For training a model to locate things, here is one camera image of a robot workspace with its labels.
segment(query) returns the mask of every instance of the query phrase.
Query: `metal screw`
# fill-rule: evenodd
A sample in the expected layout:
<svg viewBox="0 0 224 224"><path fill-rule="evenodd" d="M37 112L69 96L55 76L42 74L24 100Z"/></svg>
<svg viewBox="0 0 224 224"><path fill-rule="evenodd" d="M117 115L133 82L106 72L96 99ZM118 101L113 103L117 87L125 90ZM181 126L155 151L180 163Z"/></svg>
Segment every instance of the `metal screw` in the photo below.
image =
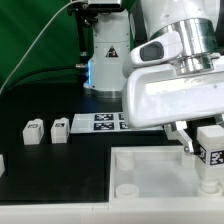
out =
<svg viewBox="0 0 224 224"><path fill-rule="evenodd" d="M83 5L82 5L82 8L83 8L83 9L87 9L87 8L88 8L88 4L83 4Z"/></svg>
<svg viewBox="0 0 224 224"><path fill-rule="evenodd" d="M188 146L185 146L185 147L184 147L184 152L190 152L190 149L189 149Z"/></svg>

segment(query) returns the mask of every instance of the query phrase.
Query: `black sticker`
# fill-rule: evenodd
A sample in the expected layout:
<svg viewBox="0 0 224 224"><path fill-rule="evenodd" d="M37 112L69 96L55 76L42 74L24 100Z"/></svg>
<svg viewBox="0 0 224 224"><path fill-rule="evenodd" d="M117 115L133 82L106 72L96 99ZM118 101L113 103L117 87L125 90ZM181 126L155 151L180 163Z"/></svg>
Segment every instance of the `black sticker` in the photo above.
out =
<svg viewBox="0 0 224 224"><path fill-rule="evenodd" d="M206 150L200 147L200 155L198 156L202 162L206 163Z"/></svg>
<svg viewBox="0 0 224 224"><path fill-rule="evenodd" d="M223 165L224 164L224 150L211 153L210 165Z"/></svg>
<svg viewBox="0 0 224 224"><path fill-rule="evenodd" d="M113 114L96 114L95 121L113 121L114 115Z"/></svg>
<svg viewBox="0 0 224 224"><path fill-rule="evenodd" d="M110 47L110 50L108 51L106 57L107 58L118 58L117 52L113 46Z"/></svg>
<svg viewBox="0 0 224 224"><path fill-rule="evenodd" d="M30 124L29 126L28 126L28 128L37 128L38 127L38 124Z"/></svg>
<svg viewBox="0 0 224 224"><path fill-rule="evenodd" d="M120 129L121 130L125 130L125 129L129 129L128 126L125 124L125 122L120 122Z"/></svg>
<svg viewBox="0 0 224 224"><path fill-rule="evenodd" d="M57 128L63 128L65 126L65 123L57 123L55 124L55 127Z"/></svg>
<svg viewBox="0 0 224 224"><path fill-rule="evenodd" d="M113 122L94 123L94 131L110 131L114 130Z"/></svg>
<svg viewBox="0 0 224 224"><path fill-rule="evenodd" d="M124 120L124 114L123 113L118 114L118 116L119 116L119 120L120 121L123 121Z"/></svg>

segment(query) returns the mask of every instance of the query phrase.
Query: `white block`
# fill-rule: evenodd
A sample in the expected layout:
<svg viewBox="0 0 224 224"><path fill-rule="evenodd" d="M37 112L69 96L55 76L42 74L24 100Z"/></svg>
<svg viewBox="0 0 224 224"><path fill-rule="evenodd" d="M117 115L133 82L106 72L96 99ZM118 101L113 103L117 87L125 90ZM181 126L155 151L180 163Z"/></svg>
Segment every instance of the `white block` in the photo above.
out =
<svg viewBox="0 0 224 224"><path fill-rule="evenodd" d="M217 181L224 176L224 129L219 125L199 127L197 132L201 153L195 168L203 181Z"/></svg>
<svg viewBox="0 0 224 224"><path fill-rule="evenodd" d="M197 140L206 150L224 149L224 129L219 125L199 127Z"/></svg>
<svg viewBox="0 0 224 224"><path fill-rule="evenodd" d="M67 118L61 118L55 120L51 128L51 140L53 144L67 143L70 132L69 120Z"/></svg>
<svg viewBox="0 0 224 224"><path fill-rule="evenodd" d="M44 125L41 119L29 121L23 129L24 145L37 145L44 134Z"/></svg>

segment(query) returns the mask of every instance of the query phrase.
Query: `white cable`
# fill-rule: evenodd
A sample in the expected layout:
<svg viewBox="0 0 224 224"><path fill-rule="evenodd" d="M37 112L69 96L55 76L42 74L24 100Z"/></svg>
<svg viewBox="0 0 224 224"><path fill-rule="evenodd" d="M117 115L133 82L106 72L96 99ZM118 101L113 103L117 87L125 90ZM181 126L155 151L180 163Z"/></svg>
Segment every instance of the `white cable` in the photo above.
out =
<svg viewBox="0 0 224 224"><path fill-rule="evenodd" d="M3 85L1 86L0 89L0 95L3 92L4 87L6 86L6 84L8 83L8 81L10 80L10 78L14 75L14 73L17 71L17 69L19 68L19 66L23 63L23 61L25 60L25 58L27 57L27 55L30 53L30 51L33 49L34 45L37 43L37 41L40 39L40 37L43 35L43 33L46 31L46 29L50 26L50 24L53 22L53 20L64 10L66 9L68 6L76 4L78 2L86 2L86 0L77 0L77 1L72 1L69 2L67 5L63 6L60 10L58 10L58 12L50 19L50 21L47 23L47 25L43 28L43 30L39 33L39 35L37 36L37 38L34 40L34 42L31 44L31 46L29 47L29 49L27 50L27 52L24 54L24 56L22 57L22 59L19 61L19 63L16 65L16 67L13 69L13 71L9 74L8 78L5 80L5 82L3 83Z"/></svg>

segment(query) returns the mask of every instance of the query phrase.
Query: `black cable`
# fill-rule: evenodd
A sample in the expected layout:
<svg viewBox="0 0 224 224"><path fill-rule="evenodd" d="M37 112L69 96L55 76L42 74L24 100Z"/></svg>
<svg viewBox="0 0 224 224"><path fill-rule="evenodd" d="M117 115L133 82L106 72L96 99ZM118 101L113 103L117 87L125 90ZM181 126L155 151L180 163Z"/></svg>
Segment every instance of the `black cable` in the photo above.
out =
<svg viewBox="0 0 224 224"><path fill-rule="evenodd" d="M79 50L80 50L80 53L86 52L85 36L84 36L83 28L82 28L81 14L79 12L75 12L75 18L77 21L76 25L77 25L77 31L78 31Z"/></svg>
<svg viewBox="0 0 224 224"><path fill-rule="evenodd" d="M37 74L44 73L44 72L54 72L54 71L61 71L61 70L68 70L68 69L75 69L75 66L69 65L69 66L60 66L60 67L53 67L53 68L43 68L43 69L38 69L38 70L35 70L32 72L28 72L28 73L20 76L19 78L15 79L13 82L11 82L8 85L8 87L5 89L5 91L11 90L13 87L16 86L17 83L19 83L20 81L22 81L30 76L37 75Z"/></svg>
<svg viewBox="0 0 224 224"><path fill-rule="evenodd" d="M79 75L79 73L60 75L60 76L57 76L57 77L43 78L43 79L37 79L37 80L29 81L29 82L26 82L26 84L32 84L32 83L37 83L37 82L42 82L42 81L49 81L49 80L57 80L57 79L68 78L68 77L77 77L78 75Z"/></svg>

